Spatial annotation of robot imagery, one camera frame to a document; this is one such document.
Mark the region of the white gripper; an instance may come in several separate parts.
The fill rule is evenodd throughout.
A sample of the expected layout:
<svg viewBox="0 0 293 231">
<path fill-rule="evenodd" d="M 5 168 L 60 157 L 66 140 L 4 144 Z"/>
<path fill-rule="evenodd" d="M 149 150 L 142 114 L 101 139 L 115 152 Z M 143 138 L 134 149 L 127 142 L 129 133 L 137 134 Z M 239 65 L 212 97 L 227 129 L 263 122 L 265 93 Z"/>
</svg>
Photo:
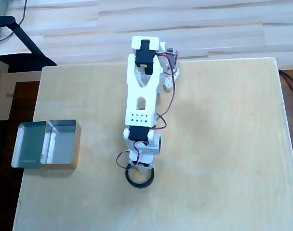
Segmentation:
<svg viewBox="0 0 293 231">
<path fill-rule="evenodd" d="M 151 154 L 129 154 L 129 166 L 128 169 L 137 167 L 140 174 L 148 177 L 150 169 L 154 167 L 154 155 Z"/>
</svg>

